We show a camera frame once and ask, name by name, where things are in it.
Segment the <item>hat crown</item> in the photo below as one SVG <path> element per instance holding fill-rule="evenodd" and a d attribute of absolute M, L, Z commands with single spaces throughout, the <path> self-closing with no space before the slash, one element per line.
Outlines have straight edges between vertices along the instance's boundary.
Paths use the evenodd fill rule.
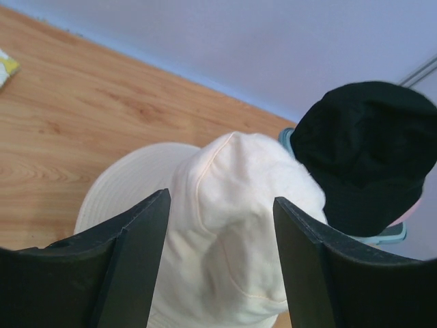
<path fill-rule="evenodd" d="M 230 133 L 183 162 L 169 189 L 157 281 L 167 315 L 180 309 L 181 317 L 212 327 L 285 311 L 274 198 L 291 199 L 326 223 L 324 194 L 305 167 L 265 135 Z"/>
<path fill-rule="evenodd" d="M 351 83 L 312 106 L 291 142 L 307 167 L 358 188 L 414 183 L 437 159 L 437 108 L 398 85 Z"/>

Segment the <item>yellow paper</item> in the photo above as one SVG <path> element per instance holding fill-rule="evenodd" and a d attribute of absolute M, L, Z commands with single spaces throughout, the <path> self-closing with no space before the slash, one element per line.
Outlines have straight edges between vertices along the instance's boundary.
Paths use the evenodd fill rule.
<path fill-rule="evenodd" d="M 20 64 L 0 49 L 0 87 L 2 87 L 7 79 L 14 75 L 19 68 Z"/>

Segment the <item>white bucket hat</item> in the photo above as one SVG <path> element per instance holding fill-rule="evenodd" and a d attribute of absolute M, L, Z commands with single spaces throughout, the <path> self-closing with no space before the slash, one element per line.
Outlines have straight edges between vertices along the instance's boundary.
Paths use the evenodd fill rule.
<path fill-rule="evenodd" d="M 261 134 L 230 133 L 202 149 L 147 146 L 97 179 L 75 233 L 164 188 L 171 210 L 147 327 L 272 327 L 287 310 L 274 198 L 326 223 L 324 193 L 305 167 Z"/>

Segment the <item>pink fabric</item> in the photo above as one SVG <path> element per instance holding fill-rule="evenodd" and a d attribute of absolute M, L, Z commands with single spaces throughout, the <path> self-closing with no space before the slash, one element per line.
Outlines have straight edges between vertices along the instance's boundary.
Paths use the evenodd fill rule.
<path fill-rule="evenodd" d="M 414 213 L 415 210 L 419 207 L 420 202 L 421 202 L 421 198 L 419 198 L 419 200 L 416 202 L 416 204 L 411 206 L 410 209 L 407 210 L 399 219 L 397 219 L 391 225 L 389 225 L 389 227 L 395 226 L 398 223 L 401 223 L 401 222 L 404 222 L 405 220 L 407 220 L 411 216 L 411 214 Z"/>

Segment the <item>black hat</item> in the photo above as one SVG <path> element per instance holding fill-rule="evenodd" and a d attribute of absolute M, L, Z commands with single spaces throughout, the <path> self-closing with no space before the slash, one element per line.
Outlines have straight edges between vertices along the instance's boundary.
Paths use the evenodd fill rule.
<path fill-rule="evenodd" d="M 347 84 L 312 106 L 290 141 L 325 192 L 328 224 L 375 236 L 422 194 L 437 161 L 437 108 L 391 83 Z"/>

